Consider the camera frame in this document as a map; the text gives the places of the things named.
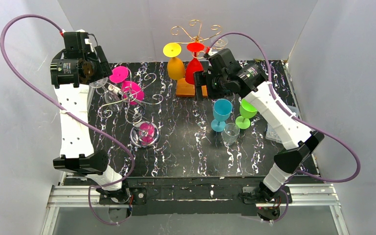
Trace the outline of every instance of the wooden block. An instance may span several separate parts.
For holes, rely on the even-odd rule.
[[[176,96],[178,97],[195,97],[195,87],[185,81],[185,78],[176,82]],[[207,98],[207,87],[202,86],[202,96]]]

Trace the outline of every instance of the white wall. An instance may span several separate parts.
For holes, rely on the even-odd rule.
[[[360,175],[335,184],[350,233],[376,234],[376,1],[319,0],[289,68],[304,118],[360,155]],[[330,139],[316,154],[324,177],[355,170],[350,153]]]
[[[223,32],[248,33],[264,46],[269,59],[287,59],[317,0],[58,0],[74,30],[94,33],[110,62],[168,61],[162,53],[169,42],[188,42],[182,31],[172,36],[173,26],[191,35],[203,22],[200,36],[212,35],[211,25]],[[238,60],[260,58],[260,53],[239,36],[228,37]],[[183,48],[179,56],[191,60]]]
[[[72,30],[56,0],[0,0],[0,33],[9,20],[27,13]],[[57,29],[39,19],[15,23],[6,37],[15,67],[52,97],[48,68],[63,45]],[[61,142],[57,113],[13,74],[0,52],[0,235],[41,232],[51,185],[60,177],[52,167]]]

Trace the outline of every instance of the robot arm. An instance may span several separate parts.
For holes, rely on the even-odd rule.
[[[89,34],[83,30],[63,34],[65,49],[51,62],[51,83],[58,102],[67,111],[60,110],[61,150],[53,160],[55,169],[78,173],[93,179],[99,185],[117,181],[122,176],[109,166],[106,151],[94,152],[88,127],[66,114],[71,112],[88,122],[89,84],[112,74],[101,46],[92,47]],[[104,190],[121,189],[122,183],[104,187]]]
[[[261,197],[270,200],[300,164],[311,155],[324,135],[293,120],[277,105],[276,101],[280,101],[282,106],[292,113],[277,94],[275,98],[271,96],[269,86],[272,84],[266,81],[266,74],[257,65],[242,68],[227,48],[213,56],[205,57],[211,68],[206,72],[194,74],[196,98],[202,99],[203,85],[207,86],[210,98],[239,94],[260,112],[282,140],[284,150],[274,157],[275,163],[260,184],[258,192]]]

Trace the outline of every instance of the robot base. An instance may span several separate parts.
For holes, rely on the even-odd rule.
[[[252,197],[255,197],[253,199],[251,198],[244,198],[243,202],[245,204],[256,204],[256,203],[266,203],[266,204],[274,204],[275,200],[272,200],[271,202],[267,202],[263,197],[259,197],[255,192],[259,190],[259,187],[243,187],[243,195],[248,194]],[[289,199],[289,203],[292,202],[292,196],[290,194],[289,187],[285,186],[283,187],[283,190],[286,192],[287,198]],[[283,193],[276,193],[273,198],[278,198],[280,196],[281,202],[286,202],[285,195]],[[260,218],[262,218],[265,221],[269,220],[275,220],[279,218],[280,216],[280,208],[279,207],[258,207],[257,208],[257,214]]]

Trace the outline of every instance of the tabletop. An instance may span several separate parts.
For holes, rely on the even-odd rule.
[[[240,61],[242,66],[255,61]],[[267,71],[265,64],[257,63]],[[281,99],[295,106],[282,61],[270,61],[273,83]],[[129,148],[135,156],[135,169],[131,177],[206,177],[206,176],[265,176],[274,161],[273,157],[283,149],[282,145],[265,138],[266,120],[258,113],[251,119],[251,127],[242,130],[237,141],[226,147],[221,133],[211,129],[212,104],[215,100],[176,97],[176,81],[166,71],[167,62],[112,64],[112,68],[126,66],[132,72],[132,81],[141,87],[152,81],[144,80],[147,73],[155,73],[157,79],[144,90],[146,102],[156,102],[155,94],[163,96],[157,105],[147,105],[144,118],[160,129],[160,139],[150,149],[141,149],[130,143],[132,125],[125,121],[124,110],[113,112],[108,118],[99,116],[99,107],[105,104],[101,88],[93,95],[89,123],[111,134]],[[241,98],[227,97],[233,104],[233,112],[227,123],[239,116]],[[95,150],[105,149],[110,157],[110,166],[121,175],[129,170],[130,159],[112,141],[90,131]],[[301,167],[302,170],[317,174],[312,158]]]

